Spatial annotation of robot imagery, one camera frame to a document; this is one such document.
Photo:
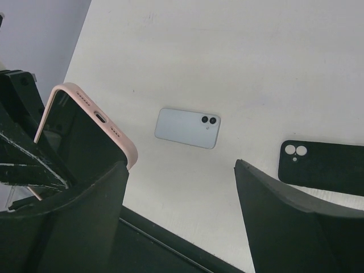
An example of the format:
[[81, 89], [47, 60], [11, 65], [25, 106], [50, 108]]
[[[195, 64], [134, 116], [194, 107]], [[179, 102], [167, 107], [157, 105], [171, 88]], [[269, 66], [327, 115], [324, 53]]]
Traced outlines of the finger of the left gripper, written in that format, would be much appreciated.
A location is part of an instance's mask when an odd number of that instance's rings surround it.
[[34, 77], [1, 71], [1, 182], [67, 189], [76, 179], [48, 144], [34, 143], [44, 111]]

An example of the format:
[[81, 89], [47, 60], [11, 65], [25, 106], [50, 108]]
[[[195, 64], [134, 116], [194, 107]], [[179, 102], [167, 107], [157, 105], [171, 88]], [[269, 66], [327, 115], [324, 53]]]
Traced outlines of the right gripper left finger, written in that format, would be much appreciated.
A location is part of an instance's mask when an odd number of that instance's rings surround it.
[[129, 172], [102, 174], [1, 212], [1, 272], [107, 272]]

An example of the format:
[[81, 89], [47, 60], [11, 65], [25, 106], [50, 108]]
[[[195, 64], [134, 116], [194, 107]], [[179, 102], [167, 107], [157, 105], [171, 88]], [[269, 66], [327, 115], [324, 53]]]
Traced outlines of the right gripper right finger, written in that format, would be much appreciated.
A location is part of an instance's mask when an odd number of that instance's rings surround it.
[[363, 211], [313, 197], [244, 160], [234, 173], [256, 272], [363, 271]]

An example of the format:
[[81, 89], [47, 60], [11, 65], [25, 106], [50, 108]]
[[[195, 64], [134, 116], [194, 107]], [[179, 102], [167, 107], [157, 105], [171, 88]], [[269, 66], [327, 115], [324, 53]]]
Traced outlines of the pink phone case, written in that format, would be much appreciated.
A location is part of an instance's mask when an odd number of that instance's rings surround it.
[[43, 111], [34, 143], [65, 168], [71, 183], [85, 182], [116, 162], [135, 165], [135, 144], [74, 83], [55, 86]]

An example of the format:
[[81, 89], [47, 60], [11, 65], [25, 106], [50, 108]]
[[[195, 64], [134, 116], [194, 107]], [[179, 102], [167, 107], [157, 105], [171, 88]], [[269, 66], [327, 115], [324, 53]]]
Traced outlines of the black phone case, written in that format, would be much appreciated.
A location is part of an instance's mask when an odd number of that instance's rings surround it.
[[286, 140], [279, 155], [280, 181], [363, 196], [363, 146]]

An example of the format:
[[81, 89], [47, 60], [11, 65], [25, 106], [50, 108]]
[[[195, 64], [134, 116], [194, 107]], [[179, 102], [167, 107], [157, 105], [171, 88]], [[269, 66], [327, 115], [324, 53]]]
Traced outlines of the light blue phone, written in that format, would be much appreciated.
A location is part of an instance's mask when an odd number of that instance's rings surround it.
[[221, 118], [214, 114], [162, 108], [156, 122], [156, 138], [190, 146], [213, 149]]

